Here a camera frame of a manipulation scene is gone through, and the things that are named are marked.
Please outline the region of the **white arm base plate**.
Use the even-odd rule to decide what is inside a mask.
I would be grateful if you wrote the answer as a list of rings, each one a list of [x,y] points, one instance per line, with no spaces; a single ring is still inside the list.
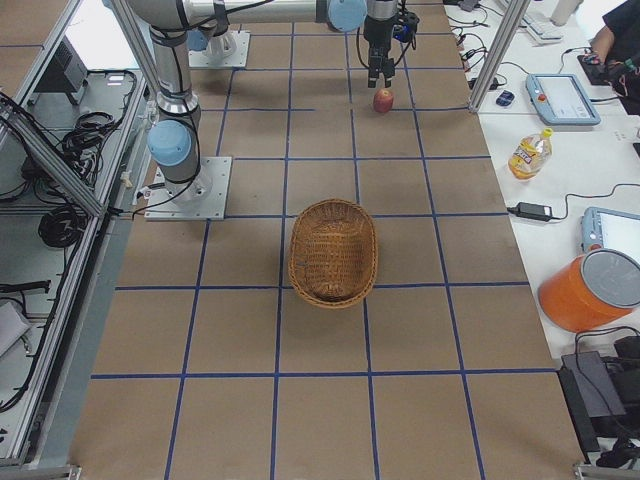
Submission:
[[[231,31],[207,37],[199,30],[188,33],[189,65],[192,69],[241,69],[248,59],[250,33]]]
[[[150,207],[143,211],[149,221],[221,221],[225,218],[226,202],[232,170],[231,157],[202,157],[200,172],[183,185],[167,183],[157,167],[155,183],[162,183],[145,196]]]

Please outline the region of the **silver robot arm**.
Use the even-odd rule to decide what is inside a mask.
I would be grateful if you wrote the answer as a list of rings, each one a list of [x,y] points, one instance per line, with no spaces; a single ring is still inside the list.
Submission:
[[[301,23],[258,22],[243,68],[191,69],[204,110],[206,152],[234,160],[231,216],[294,215],[329,197],[360,202],[360,158],[380,143],[359,119],[382,120],[370,105],[370,76],[393,63],[377,20],[348,35],[320,35]]]
[[[190,51],[203,53],[209,57],[226,58],[236,52],[237,44],[229,30],[193,29],[187,34]]]

